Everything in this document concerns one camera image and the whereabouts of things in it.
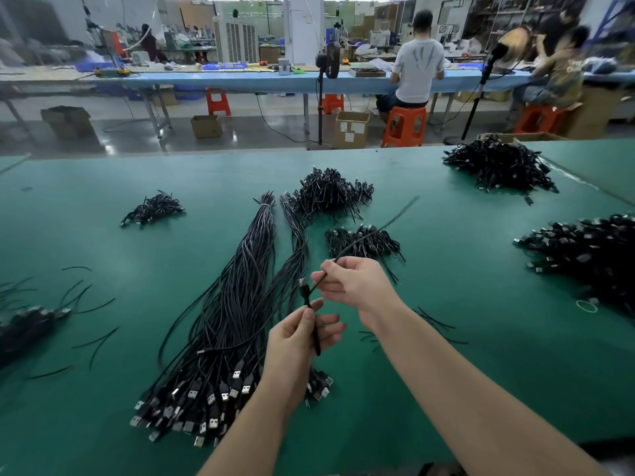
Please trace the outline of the small plain cardboard box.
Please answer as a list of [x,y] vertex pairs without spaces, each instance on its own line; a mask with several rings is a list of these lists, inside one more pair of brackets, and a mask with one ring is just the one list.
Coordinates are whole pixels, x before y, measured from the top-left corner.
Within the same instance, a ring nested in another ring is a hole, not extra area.
[[217,115],[195,115],[190,119],[196,139],[220,138],[223,128]]

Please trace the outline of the flat cardboard box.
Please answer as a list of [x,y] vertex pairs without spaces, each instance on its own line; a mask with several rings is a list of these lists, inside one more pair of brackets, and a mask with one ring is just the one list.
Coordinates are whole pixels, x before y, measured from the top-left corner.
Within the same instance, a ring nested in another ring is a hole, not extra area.
[[538,141],[567,141],[568,138],[554,135],[551,133],[520,133],[520,134],[496,134],[486,133],[477,136],[479,141],[498,141],[500,143],[512,144],[521,143],[526,144],[529,142]]

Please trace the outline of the person's left hand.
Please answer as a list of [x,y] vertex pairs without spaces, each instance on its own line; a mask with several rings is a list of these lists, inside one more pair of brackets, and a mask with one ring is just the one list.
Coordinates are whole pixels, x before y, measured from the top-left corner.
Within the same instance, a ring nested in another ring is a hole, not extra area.
[[316,310],[322,308],[323,299],[315,299],[308,306],[315,313],[312,344],[287,337],[285,318],[269,331],[262,382],[267,388],[273,389],[279,400],[298,401],[304,397],[310,367],[313,358],[317,356],[317,347],[326,350],[339,343],[347,328],[338,314],[316,313]]

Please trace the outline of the person's left forearm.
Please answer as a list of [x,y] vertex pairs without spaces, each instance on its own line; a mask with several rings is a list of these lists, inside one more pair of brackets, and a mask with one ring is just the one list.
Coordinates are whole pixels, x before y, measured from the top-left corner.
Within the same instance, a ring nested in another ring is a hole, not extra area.
[[273,476],[289,419],[306,379],[265,378],[195,476]]

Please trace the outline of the person's right hand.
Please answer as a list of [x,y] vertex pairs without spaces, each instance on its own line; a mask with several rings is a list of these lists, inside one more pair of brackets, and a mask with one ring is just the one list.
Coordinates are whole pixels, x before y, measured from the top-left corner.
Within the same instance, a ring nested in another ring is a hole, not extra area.
[[405,308],[405,304],[377,261],[358,258],[356,270],[332,276],[324,274],[320,266],[318,271],[312,272],[311,280],[323,298],[353,307],[357,311],[368,311],[366,324],[377,333],[390,316]]

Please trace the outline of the large brown cardboard box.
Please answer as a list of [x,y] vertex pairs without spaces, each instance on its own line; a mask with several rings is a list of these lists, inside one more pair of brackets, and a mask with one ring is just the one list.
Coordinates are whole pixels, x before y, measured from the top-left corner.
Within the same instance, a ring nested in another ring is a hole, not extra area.
[[556,134],[571,140],[600,138],[626,95],[627,91],[623,89],[584,86],[580,105],[567,112]]

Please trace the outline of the long blue workbench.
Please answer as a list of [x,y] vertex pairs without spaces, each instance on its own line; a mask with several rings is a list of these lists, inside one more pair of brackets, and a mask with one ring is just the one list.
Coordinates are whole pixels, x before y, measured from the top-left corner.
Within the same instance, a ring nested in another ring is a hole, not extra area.
[[[156,137],[162,138],[162,130],[171,127],[171,119],[167,112],[163,96],[160,92],[163,86],[183,86],[188,88],[217,89],[221,92],[244,94],[294,93],[303,95],[304,128],[308,133],[308,103],[309,95],[315,94],[318,75],[309,71],[309,66],[301,66],[305,73],[279,75],[274,71],[192,71],[191,67],[184,70],[142,71],[132,68],[132,74],[127,77],[102,78],[93,72],[79,72],[75,68],[66,66],[24,66],[21,68],[0,68],[0,103],[6,105],[20,127],[28,132],[25,121],[14,108],[10,94],[12,87],[42,86],[42,87],[75,87],[75,86],[116,86],[122,85],[135,91],[143,100],[148,113],[147,121],[154,126]],[[341,71],[336,79],[327,79],[323,83],[324,92],[336,95],[374,95],[386,93],[392,86],[388,75],[383,77],[355,77],[348,71]],[[635,86],[635,70],[617,71],[609,75],[585,73],[586,81],[606,82],[618,86]],[[431,94],[456,93],[477,89],[481,79],[480,70],[451,69],[446,72],[444,79],[433,82]],[[528,73],[514,69],[513,73],[495,75],[484,85],[484,91],[497,92],[515,88],[528,81]],[[153,98],[159,99],[159,108],[163,110],[163,119],[157,121],[154,112]]]

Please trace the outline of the cardboard box with white labels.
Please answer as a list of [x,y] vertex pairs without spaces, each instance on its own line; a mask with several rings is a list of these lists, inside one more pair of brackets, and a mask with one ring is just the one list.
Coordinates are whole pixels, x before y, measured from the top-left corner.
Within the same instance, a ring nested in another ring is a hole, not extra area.
[[336,118],[333,147],[335,150],[366,148],[370,113],[341,111]]

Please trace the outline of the black standing fan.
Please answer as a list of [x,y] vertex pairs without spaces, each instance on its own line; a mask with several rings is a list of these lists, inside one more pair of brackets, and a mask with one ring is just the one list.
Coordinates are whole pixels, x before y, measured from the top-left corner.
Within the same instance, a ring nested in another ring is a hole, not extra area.
[[504,33],[504,35],[498,39],[496,45],[489,51],[483,65],[481,72],[481,79],[476,89],[476,98],[472,104],[469,117],[465,123],[464,130],[461,136],[448,136],[443,140],[443,144],[447,146],[456,146],[465,143],[469,129],[471,128],[472,120],[478,110],[479,103],[483,99],[485,87],[488,80],[491,77],[492,72],[497,64],[500,62],[512,62],[512,66],[516,66],[522,58],[524,58],[528,51],[531,41],[531,30],[525,26],[519,26]]
[[324,78],[337,79],[340,71],[340,50],[333,43],[329,43],[324,49],[316,56],[316,66],[319,68],[319,75],[317,78],[317,98],[318,98],[318,139],[317,141],[311,141],[306,149],[308,151],[323,151],[333,150],[333,145],[323,140],[323,83]]

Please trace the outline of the open brown cardboard box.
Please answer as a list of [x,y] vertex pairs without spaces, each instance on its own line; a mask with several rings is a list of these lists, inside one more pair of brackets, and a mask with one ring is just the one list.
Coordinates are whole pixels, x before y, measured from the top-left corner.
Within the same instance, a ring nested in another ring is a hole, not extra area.
[[42,120],[59,139],[72,140],[96,136],[91,116],[80,106],[58,105],[41,109]]

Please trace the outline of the person's right forearm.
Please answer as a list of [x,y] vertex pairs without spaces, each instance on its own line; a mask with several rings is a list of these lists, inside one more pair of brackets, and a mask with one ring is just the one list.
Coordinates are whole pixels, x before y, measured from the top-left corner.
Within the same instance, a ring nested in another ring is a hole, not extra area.
[[362,301],[365,324],[469,476],[611,476],[398,297]]

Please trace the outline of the white louvred cabinet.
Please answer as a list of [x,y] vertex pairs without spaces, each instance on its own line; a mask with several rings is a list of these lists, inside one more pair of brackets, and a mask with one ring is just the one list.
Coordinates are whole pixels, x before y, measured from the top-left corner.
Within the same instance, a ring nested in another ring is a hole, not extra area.
[[257,27],[237,18],[213,18],[213,32],[220,63],[260,62]]

